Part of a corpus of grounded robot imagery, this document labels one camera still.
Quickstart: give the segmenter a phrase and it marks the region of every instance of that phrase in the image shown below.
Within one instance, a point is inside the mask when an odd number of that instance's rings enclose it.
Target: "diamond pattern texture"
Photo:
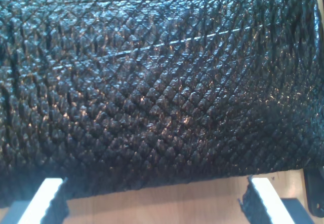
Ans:
[[[323,166],[316,0],[0,0],[0,206]]]

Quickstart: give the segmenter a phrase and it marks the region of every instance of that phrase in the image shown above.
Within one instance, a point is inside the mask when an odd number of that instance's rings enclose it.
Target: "black bag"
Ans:
[[[0,0],[0,206],[323,166],[316,0]]]

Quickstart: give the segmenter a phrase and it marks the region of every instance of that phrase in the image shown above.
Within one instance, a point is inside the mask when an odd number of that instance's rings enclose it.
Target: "wooden surface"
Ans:
[[[322,1],[318,3],[324,17]],[[302,171],[260,176],[269,178],[280,197],[298,198],[307,206]],[[64,223],[248,223],[238,204],[247,184],[246,177],[232,177],[71,200]],[[0,220],[7,210],[0,209]]]

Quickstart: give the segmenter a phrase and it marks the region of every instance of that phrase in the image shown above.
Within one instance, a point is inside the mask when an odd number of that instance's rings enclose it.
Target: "black textured material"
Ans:
[[[0,0],[0,206],[324,165],[316,0]]]

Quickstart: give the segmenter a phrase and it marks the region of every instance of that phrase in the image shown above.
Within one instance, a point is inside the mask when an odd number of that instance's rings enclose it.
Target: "metal bracket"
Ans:
[[[305,188],[309,212],[324,217],[324,169],[305,169]]]

